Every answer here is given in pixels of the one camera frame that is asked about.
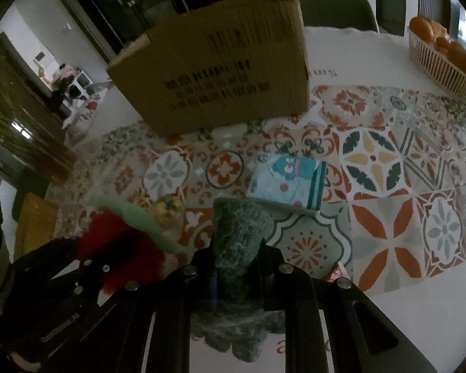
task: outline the cartoon character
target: cartoon character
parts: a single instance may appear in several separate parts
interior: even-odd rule
[[[312,160],[306,161],[295,155],[282,155],[271,165],[271,169],[287,181],[293,181],[295,178],[310,181],[315,171]]]

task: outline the tile pattern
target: tile pattern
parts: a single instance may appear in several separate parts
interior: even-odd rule
[[[212,203],[244,197],[267,152],[327,162],[321,211],[269,209],[271,245],[321,277],[340,260],[368,293],[395,290],[466,260],[466,108],[451,98],[373,86],[311,86],[309,111],[165,139],[144,123],[75,147],[56,235],[83,233],[96,195],[148,207],[182,195],[179,226],[167,231],[189,249],[167,257],[167,272],[209,245]]]

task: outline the basket of oranges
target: basket of oranges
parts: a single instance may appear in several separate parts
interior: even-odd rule
[[[435,35],[425,18],[409,22],[409,53],[418,65],[441,88],[466,105],[466,49],[451,42],[447,32]]]

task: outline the white plastic basket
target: white plastic basket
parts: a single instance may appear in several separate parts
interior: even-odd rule
[[[426,43],[409,31],[409,54],[411,60],[421,68],[440,88],[443,88],[466,104],[466,74],[454,66],[433,45]]]

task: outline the screw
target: screw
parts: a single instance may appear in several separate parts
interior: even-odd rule
[[[137,280],[128,280],[124,285],[127,291],[135,291],[139,288],[139,282]]]
[[[278,269],[282,274],[291,274],[294,271],[293,265],[290,264],[281,264]]]
[[[350,289],[352,287],[352,282],[347,278],[338,278],[336,283],[338,287],[342,289]]]
[[[183,274],[185,276],[192,276],[197,273],[197,268],[194,265],[186,265],[183,267]]]

